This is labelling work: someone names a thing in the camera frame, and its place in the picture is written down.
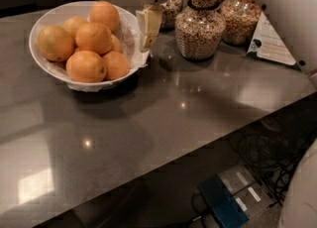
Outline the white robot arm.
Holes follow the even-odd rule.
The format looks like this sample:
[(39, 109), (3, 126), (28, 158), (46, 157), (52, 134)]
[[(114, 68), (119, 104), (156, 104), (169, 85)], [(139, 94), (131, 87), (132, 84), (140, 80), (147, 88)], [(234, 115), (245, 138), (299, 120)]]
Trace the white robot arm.
[[(139, 0), (141, 49), (149, 50), (159, 34), (166, 0)], [(317, 0), (256, 0), (283, 38), (310, 82), (317, 85)], [(278, 228), (317, 228), (317, 141), (304, 154), (294, 173), (281, 210)]]

